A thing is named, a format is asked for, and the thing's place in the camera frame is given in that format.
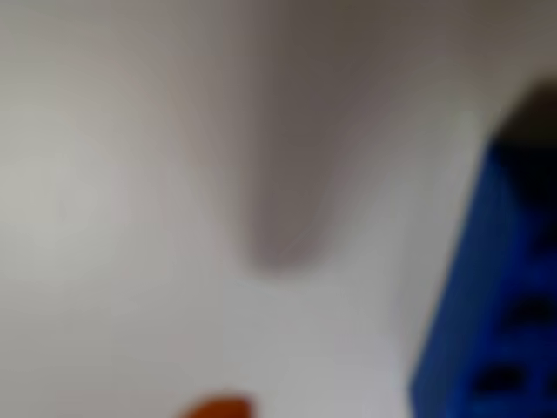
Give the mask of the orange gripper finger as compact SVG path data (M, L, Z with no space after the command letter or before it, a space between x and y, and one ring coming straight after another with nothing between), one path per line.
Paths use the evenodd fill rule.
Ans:
M216 394L193 402L178 418L254 418L253 402L242 394Z

